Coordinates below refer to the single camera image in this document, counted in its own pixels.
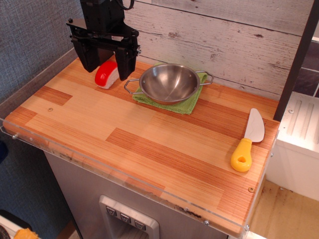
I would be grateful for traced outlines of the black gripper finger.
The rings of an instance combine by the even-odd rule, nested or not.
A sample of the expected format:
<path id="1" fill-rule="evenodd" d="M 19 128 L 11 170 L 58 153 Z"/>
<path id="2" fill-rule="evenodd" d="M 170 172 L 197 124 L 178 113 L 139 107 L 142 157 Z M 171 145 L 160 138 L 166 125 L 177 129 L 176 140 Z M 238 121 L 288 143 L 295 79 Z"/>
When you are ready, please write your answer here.
<path id="1" fill-rule="evenodd" d="M 121 81 L 127 80 L 127 78 L 135 71 L 137 55 L 138 51 L 136 48 L 129 49 L 118 47 L 115 50 L 115 57 Z"/>
<path id="2" fill-rule="evenodd" d="M 101 65 L 99 47 L 96 41 L 72 39 L 72 43 L 86 71 L 93 72 Z"/>

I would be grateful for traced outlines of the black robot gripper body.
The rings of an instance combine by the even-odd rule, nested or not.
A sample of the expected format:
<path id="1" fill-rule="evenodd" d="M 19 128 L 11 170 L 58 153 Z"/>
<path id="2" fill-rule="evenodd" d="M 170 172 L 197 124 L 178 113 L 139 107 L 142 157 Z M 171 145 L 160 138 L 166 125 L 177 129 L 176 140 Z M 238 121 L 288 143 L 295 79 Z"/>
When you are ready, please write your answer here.
<path id="1" fill-rule="evenodd" d="M 124 23 L 125 11 L 133 8 L 133 0 L 129 6 L 121 0 L 82 0 L 80 3 L 84 18 L 67 22 L 77 51 L 86 53 L 89 49 L 101 48 L 139 53 L 139 32 Z"/>

